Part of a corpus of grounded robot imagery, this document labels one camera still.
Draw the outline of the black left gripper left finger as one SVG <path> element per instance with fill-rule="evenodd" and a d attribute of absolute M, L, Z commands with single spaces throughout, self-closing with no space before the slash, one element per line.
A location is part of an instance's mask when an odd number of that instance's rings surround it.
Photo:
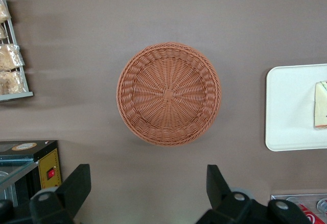
<path fill-rule="evenodd" d="M 90 165 L 80 164 L 59 187 L 43 189 L 31 198 L 32 222 L 74 223 L 90 191 Z"/>

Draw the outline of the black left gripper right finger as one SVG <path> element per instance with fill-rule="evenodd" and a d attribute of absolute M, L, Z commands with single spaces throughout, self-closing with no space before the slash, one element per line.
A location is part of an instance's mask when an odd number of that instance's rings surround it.
<path fill-rule="evenodd" d="M 197 223 L 256 223 L 252 214 L 252 200 L 239 191 L 231 191 L 216 165 L 208 165 L 206 192 L 211 204 Z"/>

